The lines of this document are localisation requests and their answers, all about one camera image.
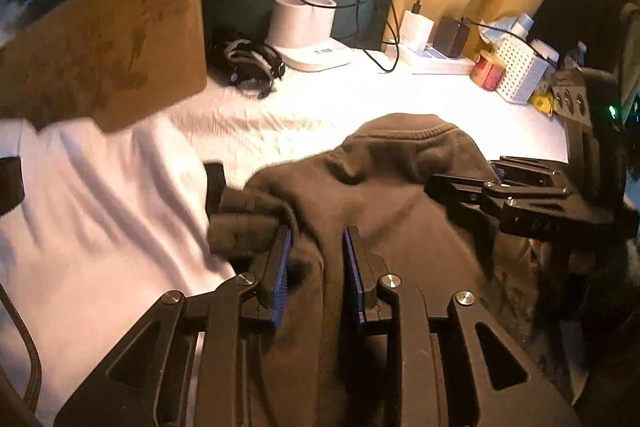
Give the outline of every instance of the desk lamp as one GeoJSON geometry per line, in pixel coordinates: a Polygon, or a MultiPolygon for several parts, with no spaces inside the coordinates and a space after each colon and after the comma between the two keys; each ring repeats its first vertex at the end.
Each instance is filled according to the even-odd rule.
{"type": "Polygon", "coordinates": [[[351,62],[353,52],[331,38],[334,0],[274,0],[266,42],[300,71],[322,71],[351,62]]]}

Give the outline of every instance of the triangular cutout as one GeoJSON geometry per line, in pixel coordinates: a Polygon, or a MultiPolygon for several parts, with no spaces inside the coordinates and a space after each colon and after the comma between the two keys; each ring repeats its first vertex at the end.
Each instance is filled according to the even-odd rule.
{"type": "Polygon", "coordinates": [[[160,323],[149,323],[113,364],[108,377],[133,389],[142,389],[159,335],[160,323]]]}
{"type": "Polygon", "coordinates": [[[527,371],[518,363],[509,350],[502,345],[486,324],[476,324],[484,361],[489,370],[491,385],[501,391],[527,381],[527,371]]]}

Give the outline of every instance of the white sheet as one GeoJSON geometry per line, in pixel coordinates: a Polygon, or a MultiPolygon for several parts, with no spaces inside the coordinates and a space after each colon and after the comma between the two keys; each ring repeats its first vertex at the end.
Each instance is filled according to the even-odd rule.
{"type": "Polygon", "coordinates": [[[356,53],[351,64],[334,70],[288,70],[277,88],[251,100],[209,81],[166,113],[201,158],[223,162],[227,183],[236,187],[264,166],[333,149],[363,123],[393,112],[436,114],[468,133],[487,159],[567,161],[558,120],[509,104],[468,76],[414,75],[402,63],[383,74],[356,53]]]}
{"type": "MultiPolygon", "coordinates": [[[[0,282],[38,348],[37,416],[50,426],[162,293],[213,291],[234,274],[209,253],[202,162],[166,118],[108,137],[89,119],[39,135],[0,121],[0,156],[13,155],[26,196],[0,218],[0,282]]],[[[0,363],[22,395],[29,359],[1,307],[0,363]]]]}

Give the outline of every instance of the screw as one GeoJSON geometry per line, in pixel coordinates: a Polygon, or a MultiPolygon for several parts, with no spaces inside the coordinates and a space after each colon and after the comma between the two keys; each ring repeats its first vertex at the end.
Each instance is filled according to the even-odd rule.
{"type": "Polygon", "coordinates": [[[180,292],[178,292],[178,290],[171,290],[170,292],[164,293],[161,299],[164,304],[177,304],[180,302],[180,292]]]}
{"type": "Polygon", "coordinates": [[[398,286],[402,284],[402,279],[397,275],[388,274],[383,275],[380,278],[380,282],[382,282],[387,288],[398,288],[398,286]]]}
{"type": "Polygon", "coordinates": [[[236,277],[236,282],[241,286],[251,286],[255,282],[255,276],[252,273],[244,272],[236,277]]]}
{"type": "Polygon", "coordinates": [[[476,302],[476,298],[471,292],[458,292],[456,293],[456,301],[461,306],[471,306],[474,302],[476,302]]]}

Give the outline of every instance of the storage basket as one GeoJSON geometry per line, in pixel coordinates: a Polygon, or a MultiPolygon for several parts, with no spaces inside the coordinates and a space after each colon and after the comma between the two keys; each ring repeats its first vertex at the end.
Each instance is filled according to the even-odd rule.
{"type": "Polygon", "coordinates": [[[511,35],[502,41],[497,55],[507,67],[495,90],[507,102],[526,104],[545,74],[548,62],[511,35]]]}

